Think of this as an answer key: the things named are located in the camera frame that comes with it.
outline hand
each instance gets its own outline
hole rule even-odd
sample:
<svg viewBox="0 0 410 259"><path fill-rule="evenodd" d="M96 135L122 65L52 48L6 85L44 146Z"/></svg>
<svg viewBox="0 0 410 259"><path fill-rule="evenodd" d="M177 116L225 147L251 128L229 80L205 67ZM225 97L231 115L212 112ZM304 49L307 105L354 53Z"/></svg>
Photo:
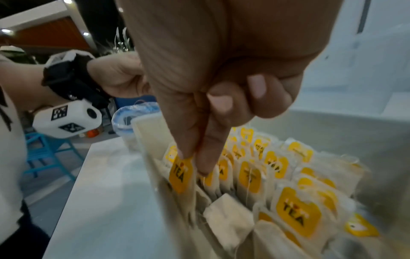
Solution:
<svg viewBox="0 0 410 259"><path fill-rule="evenodd" d="M183 158L203 175L232 126L294 102L342 0L118 0Z"/></svg>
<svg viewBox="0 0 410 259"><path fill-rule="evenodd" d="M135 51L93 59L88 62L87 70L111 96L132 98L152 94Z"/></svg>

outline blue stool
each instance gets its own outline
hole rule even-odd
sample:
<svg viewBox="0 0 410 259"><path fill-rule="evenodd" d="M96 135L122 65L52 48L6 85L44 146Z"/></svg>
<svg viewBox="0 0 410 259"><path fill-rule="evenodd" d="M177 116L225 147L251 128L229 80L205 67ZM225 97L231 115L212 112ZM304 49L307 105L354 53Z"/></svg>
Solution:
<svg viewBox="0 0 410 259"><path fill-rule="evenodd" d="M69 145L69 148L59 149L64 143ZM75 176L72 175L58 160L56 153L72 150L82 161L84 158L80 153L74 148L73 144L69 139L55 139L47 137L40 133L29 133L26 134L26 144L27 144L27 163L30 165L30 169L25 171L25 174L33 173L34 177L38 177L37 172L46 170L52 167L58 166L63 173L65 173L72 181L75 181ZM44 162L44 158L51 158L54 164L47 165ZM40 161L42 167L35 167L33 164L34 160Z"/></svg>

